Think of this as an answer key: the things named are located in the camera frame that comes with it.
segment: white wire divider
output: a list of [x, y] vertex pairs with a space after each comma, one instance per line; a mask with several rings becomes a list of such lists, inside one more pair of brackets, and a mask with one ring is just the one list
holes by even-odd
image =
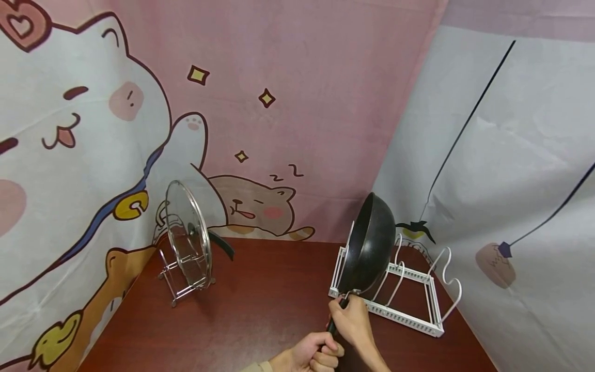
[[[351, 225], [349, 237], [351, 237], [352, 230], [353, 230], [353, 223]], [[452, 311], [455, 309], [455, 307], [459, 304], [459, 302], [461, 301], [461, 296], [463, 295], [463, 287], [461, 286], [461, 282], [457, 278], [452, 278], [450, 280], [446, 280], [446, 276], [445, 276], [446, 269], [448, 268], [448, 266], [450, 264], [450, 260], [452, 259], [452, 251], [450, 250], [449, 247], [444, 247], [435, 260], [429, 260], [428, 258], [426, 258], [428, 263], [430, 263], [431, 265], [430, 265], [430, 269], [427, 272], [423, 273], [421, 271], [417, 271], [417, 270], [408, 268], [403, 261], [397, 260], [397, 258], [399, 257], [399, 252], [401, 250], [402, 243], [403, 243], [403, 236], [401, 234], [398, 235], [398, 237], [395, 241], [395, 246], [397, 245], [396, 244], [397, 241], [399, 242], [399, 245], [398, 245], [397, 251], [394, 255], [394, 260], [392, 260], [392, 262], [390, 262], [388, 267], [386, 268], [386, 272], [384, 273], [384, 277], [382, 279], [382, 282], [380, 283], [380, 286], [376, 290], [376, 293], [372, 297], [372, 300], [364, 299], [364, 301], [368, 305], [368, 311], [373, 314], [380, 315], [381, 317], [384, 317], [386, 319], [392, 320], [394, 322], [403, 324], [404, 326], [408, 326], [410, 328], [413, 328], [415, 330], [423, 332], [427, 335], [430, 335], [433, 337], [440, 337], [444, 334], [444, 327], [443, 327], [444, 321], [448, 318], [448, 316], [452, 313]], [[349, 246], [349, 238], [347, 239], [347, 244], [345, 244], [345, 246]], [[337, 289], [337, 287], [339, 285], [339, 282], [341, 280], [341, 275], [343, 273], [343, 266], [345, 264], [346, 252], [347, 252], [347, 249], [345, 247], [339, 248], [339, 253], [337, 254], [337, 261], [335, 263], [335, 269], [334, 269], [334, 273], [333, 273], [333, 279], [331, 281], [330, 289], [328, 290], [328, 295], [332, 298], [337, 298], [339, 295], [341, 295], [341, 293], [339, 293], [339, 290]], [[436, 268], [436, 264], [440, 261], [442, 256], [444, 256], [444, 253], [446, 253], [446, 256], [445, 256], [446, 263], [444, 264], [444, 267], [442, 268], [440, 278], [442, 279], [442, 282], [446, 286], [456, 285], [458, 287], [458, 295], [457, 295], [456, 299], [453, 301], [452, 306], [444, 314], [442, 314], [440, 312], [440, 305], [438, 303], [438, 295], [436, 293], [436, 284], [434, 282], [434, 277], [432, 276], [431, 273]], [[380, 290], [384, 286], [386, 279], [388, 278], [389, 275], [395, 275], [399, 279], [398, 279], [397, 285], [395, 286], [389, 300], [386, 303], [381, 304], [381, 303], [377, 302], [378, 294], [380, 293]], [[397, 291], [399, 290], [403, 280], [405, 280], [405, 279], [413, 280], [415, 282], [423, 284], [424, 292], [425, 292], [425, 300], [426, 300], [427, 309], [428, 309], [429, 321], [420, 319], [418, 317], [414, 317], [413, 315], [406, 314], [406, 313], [396, 310], [392, 307], [395, 297], [397, 297], [397, 299], [398, 299], [398, 296], [396, 296]]]

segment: frying pan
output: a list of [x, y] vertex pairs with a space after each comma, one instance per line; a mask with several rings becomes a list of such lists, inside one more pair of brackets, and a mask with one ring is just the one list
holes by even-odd
[[[337, 289], [344, 295], [339, 303], [345, 309], [349, 294], [360, 295], [374, 286], [389, 265], [395, 240], [393, 213], [384, 200], [371, 192], [359, 210], [347, 239], [342, 272]], [[337, 331], [333, 318], [327, 332]]]

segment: wrist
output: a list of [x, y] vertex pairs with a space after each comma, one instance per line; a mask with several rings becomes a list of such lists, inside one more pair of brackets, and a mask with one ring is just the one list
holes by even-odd
[[292, 352], [291, 350], [285, 350], [282, 353], [276, 355], [270, 359], [268, 363], [271, 365], [273, 372], [286, 372], [289, 371], [292, 365]]
[[370, 371], [390, 372], [373, 340], [363, 342], [356, 350]]
[[372, 356], [378, 354], [378, 349], [376, 348], [376, 344], [374, 343], [373, 339], [357, 339], [353, 347], [362, 358], [365, 355]]

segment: table surface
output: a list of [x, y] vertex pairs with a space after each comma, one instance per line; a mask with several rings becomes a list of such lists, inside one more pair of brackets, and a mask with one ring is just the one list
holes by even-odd
[[[236, 250], [234, 262], [213, 246], [216, 284], [179, 300], [175, 308], [166, 283], [157, 279], [162, 261], [155, 254], [79, 371], [239, 371], [324, 330], [339, 244], [228, 241]], [[429, 269], [413, 248], [403, 247], [399, 260]], [[394, 284], [387, 281], [386, 287], [379, 295], [385, 301]], [[444, 313], [452, 301], [440, 284], [437, 291]], [[392, 307], [427, 319], [423, 286], [404, 280]], [[496, 371], [457, 310], [438, 339], [377, 315], [370, 318], [392, 371]], [[346, 356], [337, 370], [364, 371], [354, 351], [340, 342]]]

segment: human hand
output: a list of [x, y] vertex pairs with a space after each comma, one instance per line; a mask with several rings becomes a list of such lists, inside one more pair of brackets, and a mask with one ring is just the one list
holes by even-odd
[[333, 372], [344, 354], [345, 349], [329, 332], [310, 333], [269, 363], [274, 372]]
[[349, 304], [345, 309], [341, 309], [340, 300], [341, 298], [337, 298], [331, 301], [328, 307], [341, 336], [360, 354], [364, 349], [375, 348], [368, 307], [364, 300], [356, 295], [349, 295]]

